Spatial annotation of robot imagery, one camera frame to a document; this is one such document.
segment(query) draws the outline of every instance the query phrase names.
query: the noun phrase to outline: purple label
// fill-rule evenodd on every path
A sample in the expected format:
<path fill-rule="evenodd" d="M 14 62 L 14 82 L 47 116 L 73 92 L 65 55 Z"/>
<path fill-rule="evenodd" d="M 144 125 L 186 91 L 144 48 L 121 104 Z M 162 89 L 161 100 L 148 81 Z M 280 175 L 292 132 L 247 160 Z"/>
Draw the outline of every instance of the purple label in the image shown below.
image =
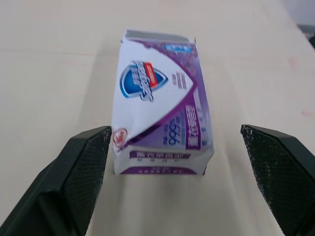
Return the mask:
<path fill-rule="evenodd" d="M 193 103 L 185 106 L 186 149 L 200 149 L 200 127 Z"/>
<path fill-rule="evenodd" d="M 131 151 L 130 158 L 163 158 L 163 159 L 188 159 L 189 153 L 175 153 L 175 152 L 152 152 L 152 151 Z"/>
<path fill-rule="evenodd" d="M 196 172 L 188 168 L 181 167 L 150 167 L 150 166 L 139 166 L 130 167 L 129 169 L 122 172 L 123 174 L 163 174 L 163 175 L 195 175 Z"/>
<path fill-rule="evenodd" d="M 139 147 L 200 150 L 212 145 L 209 107 L 196 46 L 188 43 L 188 54 L 173 52 L 163 42 L 142 43 L 154 48 L 178 64 L 191 78 L 193 86 L 183 100 L 163 119 L 133 138 L 128 144 Z M 172 73 L 172 84 L 187 89 L 185 75 Z"/>

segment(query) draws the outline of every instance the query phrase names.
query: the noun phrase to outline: shield logo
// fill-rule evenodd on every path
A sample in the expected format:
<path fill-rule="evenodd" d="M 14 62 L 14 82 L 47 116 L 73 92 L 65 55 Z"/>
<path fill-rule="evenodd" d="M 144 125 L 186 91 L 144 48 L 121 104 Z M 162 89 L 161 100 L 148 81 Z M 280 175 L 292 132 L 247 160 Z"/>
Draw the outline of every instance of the shield logo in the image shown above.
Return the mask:
<path fill-rule="evenodd" d="M 126 98 L 140 97 L 153 102 L 153 92 L 167 81 L 168 78 L 150 62 L 133 61 L 122 73 L 120 88 Z"/>

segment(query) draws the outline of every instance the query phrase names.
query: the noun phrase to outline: red emblem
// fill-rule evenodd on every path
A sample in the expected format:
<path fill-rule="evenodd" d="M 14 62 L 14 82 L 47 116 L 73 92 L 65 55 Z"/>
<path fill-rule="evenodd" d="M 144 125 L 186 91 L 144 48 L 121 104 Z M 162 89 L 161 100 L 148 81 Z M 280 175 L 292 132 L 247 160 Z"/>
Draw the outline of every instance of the red emblem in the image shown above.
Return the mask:
<path fill-rule="evenodd" d="M 128 132 L 125 128 L 120 128 L 114 131 L 113 140 L 117 147 L 120 147 L 125 143 L 127 134 Z"/>

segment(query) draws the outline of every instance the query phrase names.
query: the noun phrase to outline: white and purple package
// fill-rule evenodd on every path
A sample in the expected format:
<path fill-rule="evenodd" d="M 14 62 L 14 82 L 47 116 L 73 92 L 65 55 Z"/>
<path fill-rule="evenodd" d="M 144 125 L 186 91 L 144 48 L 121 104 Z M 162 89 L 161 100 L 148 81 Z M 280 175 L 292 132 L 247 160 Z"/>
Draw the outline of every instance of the white and purple package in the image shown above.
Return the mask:
<path fill-rule="evenodd" d="M 115 174 L 205 173 L 214 149 L 195 43 L 126 31 L 112 129 Z"/>

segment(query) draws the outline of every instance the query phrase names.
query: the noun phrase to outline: soap package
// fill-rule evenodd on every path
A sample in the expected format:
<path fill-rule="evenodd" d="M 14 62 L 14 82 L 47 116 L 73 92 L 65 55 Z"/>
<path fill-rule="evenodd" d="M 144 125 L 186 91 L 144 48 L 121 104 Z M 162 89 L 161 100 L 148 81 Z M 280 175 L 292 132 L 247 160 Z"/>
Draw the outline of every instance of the soap package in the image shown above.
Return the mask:
<path fill-rule="evenodd" d="M 214 149 L 194 42 L 126 31 L 112 129 L 115 174 L 205 174 Z"/>

